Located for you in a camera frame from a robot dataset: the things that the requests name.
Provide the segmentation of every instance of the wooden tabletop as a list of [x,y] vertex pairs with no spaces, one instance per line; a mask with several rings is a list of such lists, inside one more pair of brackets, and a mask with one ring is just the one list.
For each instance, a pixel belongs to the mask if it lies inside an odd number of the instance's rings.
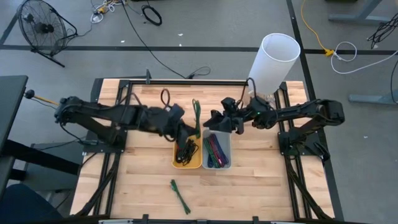
[[[118,79],[105,79],[98,102],[114,105],[118,83]],[[287,87],[291,105],[306,102],[302,82],[287,82]],[[200,121],[204,122],[210,118],[210,110],[223,110],[222,99],[229,96],[238,100],[242,92],[242,86],[216,85],[134,85],[133,92],[142,104],[163,106],[160,101],[163,88],[169,89],[171,104],[184,108],[183,119],[191,126],[195,126],[193,98],[200,101]],[[306,121],[297,119],[295,125],[301,126]],[[247,123],[242,135],[232,134],[233,156],[229,170],[176,169],[172,166],[171,142],[157,134],[129,131],[126,150],[121,156],[111,218],[141,218],[149,214],[151,219],[252,220],[253,216],[258,216],[260,220],[293,220],[278,131],[278,125],[258,130]],[[81,210],[96,190],[103,156],[96,155],[81,169],[71,214]],[[308,191],[324,212],[334,217],[321,160],[302,156],[302,164]],[[172,179],[176,180],[191,214],[185,214],[170,188]],[[302,199],[296,191],[303,216]],[[104,211],[105,201],[106,197],[101,211]]]

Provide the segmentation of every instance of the yellow container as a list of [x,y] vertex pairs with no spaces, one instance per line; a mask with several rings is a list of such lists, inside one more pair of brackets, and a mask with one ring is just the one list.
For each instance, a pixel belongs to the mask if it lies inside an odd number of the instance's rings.
[[202,138],[200,135],[200,138],[197,139],[197,137],[194,136],[190,136],[189,139],[194,140],[195,144],[198,145],[198,150],[197,152],[194,153],[194,155],[192,156],[191,161],[187,164],[187,165],[182,165],[182,163],[178,163],[175,161],[175,154],[177,153],[177,143],[174,143],[174,150],[173,150],[173,162],[172,165],[177,168],[177,169],[196,169],[199,168],[201,166],[201,163],[203,161],[203,154],[202,154]]

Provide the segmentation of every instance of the white cable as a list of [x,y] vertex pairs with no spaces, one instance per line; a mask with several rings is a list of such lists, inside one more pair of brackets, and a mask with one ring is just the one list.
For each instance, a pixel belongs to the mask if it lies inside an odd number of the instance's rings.
[[[344,59],[344,58],[340,57],[340,56],[336,53],[338,47],[339,47],[341,44],[350,44],[350,45],[352,45],[352,46],[354,47],[354,49],[355,49],[355,54],[354,54],[354,57],[353,57],[353,58],[351,58],[351,59]],[[361,67],[361,68],[357,68],[356,70],[352,70],[352,71],[349,71],[349,72],[339,72],[339,71],[337,71],[337,70],[335,69],[335,67],[333,66],[333,57],[334,57],[334,56],[336,56],[338,60],[342,60],[342,61],[344,61],[344,62],[352,62],[352,61],[356,58],[356,53],[357,53],[357,50],[356,50],[356,47],[355,47],[355,45],[354,45],[353,43],[347,42],[347,41],[344,41],[344,42],[339,43],[339,44],[337,45],[337,47],[336,47],[335,53],[333,53],[333,55],[332,55],[331,58],[330,58],[330,65],[331,65],[331,68],[333,69],[333,71],[335,71],[335,72],[337,72],[337,73],[339,73],[339,74],[342,74],[342,75],[346,75],[346,74],[350,74],[350,73],[353,73],[353,72],[357,72],[357,71],[362,70],[362,69],[364,69],[364,68],[368,68],[368,67],[370,67],[370,66],[377,65],[377,64],[379,64],[379,63],[381,63],[381,62],[383,62],[383,61],[389,60],[390,58],[392,58],[394,55],[396,55],[396,54],[398,53],[398,50],[397,50],[396,52],[394,52],[392,55],[388,56],[387,58],[385,58],[385,59],[383,59],[383,60],[380,60],[380,61],[378,61],[378,62],[374,62],[374,63],[372,63],[372,64],[363,66],[363,67]]]
[[98,12],[98,9],[100,9],[100,8],[102,8],[102,7],[105,7],[105,8],[107,8],[109,11],[114,12],[114,6],[120,5],[120,4],[122,4],[122,2],[123,2],[123,4],[126,3],[125,0],[119,0],[119,3],[116,3],[115,0],[109,0],[109,1],[104,0],[102,4],[100,4],[100,5],[98,5],[97,7],[95,7],[95,9],[94,9],[94,11],[93,11],[93,13],[92,13],[92,15],[91,15],[90,22],[96,24],[96,23],[101,22],[101,21],[104,19],[104,14],[102,14],[102,13],[97,13],[97,12]]

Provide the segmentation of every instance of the desk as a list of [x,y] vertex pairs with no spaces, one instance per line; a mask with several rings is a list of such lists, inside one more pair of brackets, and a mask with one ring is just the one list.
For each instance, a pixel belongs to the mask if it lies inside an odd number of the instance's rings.
[[25,171],[13,169],[15,159],[77,175],[79,164],[27,147],[8,139],[14,118],[24,96],[28,77],[0,77],[0,199],[8,179],[24,180]]
[[[114,105],[119,81],[103,80],[99,103]],[[151,80],[150,85],[140,81],[142,84],[134,84],[132,90],[142,104],[163,107],[160,92],[168,88],[171,104],[178,103],[184,108],[183,119],[191,126],[195,125],[192,98],[200,101],[200,121],[204,122],[210,118],[210,110],[222,111],[220,101],[223,98],[239,99],[243,88],[243,81],[236,85],[233,81],[228,85],[217,85],[223,81],[206,84],[203,80],[197,80],[197,85],[193,84],[195,80]],[[287,89],[291,105],[307,100],[302,82],[287,82]],[[135,103],[137,101],[132,97],[131,105]],[[295,125],[301,126],[306,121],[297,119]],[[120,159],[111,218],[141,218],[143,214],[149,214],[150,219],[252,220],[253,216],[258,216],[260,220],[293,220],[285,161],[277,140],[278,125],[269,130],[258,130],[247,123],[244,128],[244,134],[231,135],[233,165],[230,170],[176,169],[172,167],[172,143],[157,134],[129,131],[126,149]],[[98,154],[82,167],[71,214],[81,210],[96,190],[103,157]],[[308,191],[325,213],[334,217],[322,161],[315,156],[301,158]],[[184,213],[171,190],[172,179],[176,180],[191,214]],[[104,212],[106,197],[107,190],[100,213]],[[298,205],[303,217],[301,197],[298,197]]]
[[[17,114],[19,105],[25,92],[27,76],[6,76],[0,77],[0,154],[3,152],[3,145],[8,139],[12,124]],[[23,179],[24,171],[13,170],[15,158],[13,156],[0,157],[0,198],[6,188],[8,178]]]

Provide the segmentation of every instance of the white tube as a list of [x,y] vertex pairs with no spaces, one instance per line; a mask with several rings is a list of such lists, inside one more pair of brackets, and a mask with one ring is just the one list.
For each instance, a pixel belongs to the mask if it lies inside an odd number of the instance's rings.
[[299,55],[299,44],[288,35],[269,34],[263,38],[249,73],[256,82],[257,93],[273,94]]

